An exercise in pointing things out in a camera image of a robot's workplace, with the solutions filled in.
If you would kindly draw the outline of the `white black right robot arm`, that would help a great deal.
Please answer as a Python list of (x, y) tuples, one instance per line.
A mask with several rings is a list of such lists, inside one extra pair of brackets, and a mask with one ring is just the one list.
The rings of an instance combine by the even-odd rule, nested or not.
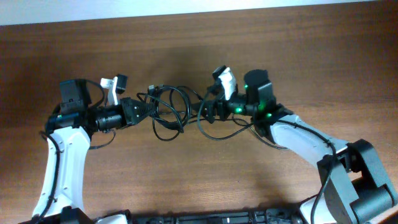
[(360, 139), (348, 142), (334, 138), (300, 119), (278, 104), (267, 70), (251, 70), (244, 76), (239, 93), (231, 69), (218, 67), (214, 84), (202, 99), (198, 114), (209, 123), (229, 115), (248, 116), (260, 138), (274, 147), (287, 149), (318, 169), (321, 187), (316, 196), (300, 205), (307, 223), (366, 223), (397, 205), (394, 188), (374, 146)]

